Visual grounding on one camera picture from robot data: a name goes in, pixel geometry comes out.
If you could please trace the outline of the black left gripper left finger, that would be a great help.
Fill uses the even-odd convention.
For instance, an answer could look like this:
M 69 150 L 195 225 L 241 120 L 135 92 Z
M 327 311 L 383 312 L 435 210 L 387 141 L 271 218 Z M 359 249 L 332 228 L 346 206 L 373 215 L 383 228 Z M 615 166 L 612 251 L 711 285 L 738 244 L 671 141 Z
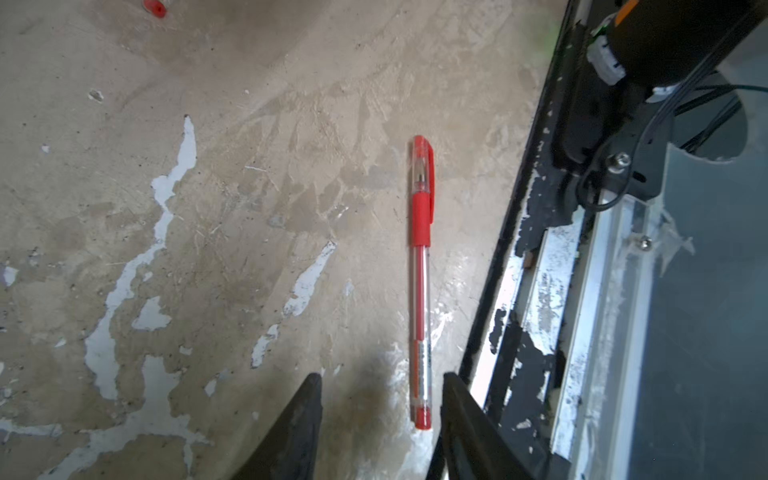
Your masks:
M 322 377 L 314 372 L 232 479 L 313 479 L 322 414 Z

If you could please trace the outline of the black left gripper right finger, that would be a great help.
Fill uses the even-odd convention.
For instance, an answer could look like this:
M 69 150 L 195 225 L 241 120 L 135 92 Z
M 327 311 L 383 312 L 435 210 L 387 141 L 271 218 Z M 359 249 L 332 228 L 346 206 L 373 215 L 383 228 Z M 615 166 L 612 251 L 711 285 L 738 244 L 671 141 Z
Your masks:
M 494 424 L 455 373 L 443 376 L 441 433 L 429 479 L 530 479 Z

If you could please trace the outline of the red gel pen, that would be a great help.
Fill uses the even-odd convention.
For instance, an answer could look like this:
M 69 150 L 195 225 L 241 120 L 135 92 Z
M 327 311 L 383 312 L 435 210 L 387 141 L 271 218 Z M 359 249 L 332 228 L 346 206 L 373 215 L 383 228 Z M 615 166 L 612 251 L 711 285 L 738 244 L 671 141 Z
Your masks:
M 410 406 L 416 429 L 432 428 L 429 253 L 434 221 L 434 150 L 422 135 L 411 143 L 410 173 Z

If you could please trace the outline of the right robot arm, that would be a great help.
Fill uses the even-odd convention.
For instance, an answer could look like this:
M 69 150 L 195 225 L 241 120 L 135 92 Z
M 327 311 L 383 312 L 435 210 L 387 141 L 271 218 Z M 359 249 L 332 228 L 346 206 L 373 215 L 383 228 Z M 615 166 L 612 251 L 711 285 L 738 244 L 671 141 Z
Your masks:
M 610 111 L 661 102 L 766 17 L 765 1 L 591 1 L 574 95 Z

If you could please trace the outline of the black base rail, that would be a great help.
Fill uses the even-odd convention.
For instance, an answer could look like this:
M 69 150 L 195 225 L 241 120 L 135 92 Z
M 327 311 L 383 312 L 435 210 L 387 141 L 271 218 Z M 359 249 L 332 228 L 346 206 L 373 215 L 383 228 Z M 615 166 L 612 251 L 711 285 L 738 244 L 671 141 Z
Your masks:
M 668 97 L 575 97 L 590 2 L 567 5 L 457 373 L 530 479 L 628 477 L 660 249 Z

